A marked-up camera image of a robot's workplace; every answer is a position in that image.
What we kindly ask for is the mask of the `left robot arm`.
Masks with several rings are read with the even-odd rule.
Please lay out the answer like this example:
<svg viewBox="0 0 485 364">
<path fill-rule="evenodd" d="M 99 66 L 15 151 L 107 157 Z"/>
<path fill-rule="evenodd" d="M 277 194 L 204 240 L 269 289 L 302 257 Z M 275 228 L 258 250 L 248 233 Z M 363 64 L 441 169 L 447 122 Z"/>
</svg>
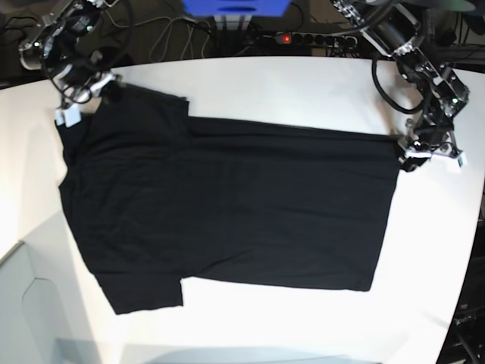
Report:
<svg viewBox="0 0 485 364">
<path fill-rule="evenodd" d="M 455 139 L 454 119 L 468 104 L 469 89 L 426 40 L 420 21 L 398 1 L 386 1 L 371 11 L 355 1 L 334 1 L 333 6 L 376 49 L 371 76 L 382 99 L 404 115 L 418 115 L 408 121 L 398 141 L 399 162 L 404 171 L 414 171 L 425 162 L 445 162 L 459 173 L 466 164 L 465 153 Z M 395 61 L 402 78 L 414 85 L 422 100 L 414 108 L 395 102 L 380 85 L 377 63 L 380 57 Z"/>
</svg>

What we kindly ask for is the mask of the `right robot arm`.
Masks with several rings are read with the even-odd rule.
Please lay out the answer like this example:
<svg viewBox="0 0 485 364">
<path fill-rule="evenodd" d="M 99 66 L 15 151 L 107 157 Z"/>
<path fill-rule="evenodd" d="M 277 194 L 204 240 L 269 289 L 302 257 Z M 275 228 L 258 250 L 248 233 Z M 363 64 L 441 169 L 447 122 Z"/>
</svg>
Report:
<svg viewBox="0 0 485 364">
<path fill-rule="evenodd" d="M 128 17 L 127 37 L 108 60 L 93 60 L 77 51 L 78 42 L 94 30 L 102 14 L 122 4 Z M 120 75 L 113 68 L 133 39 L 134 12 L 129 1 L 58 1 L 18 46 L 20 63 L 41 71 L 60 95 L 60 110 L 85 105 L 104 94 Z"/>
</svg>

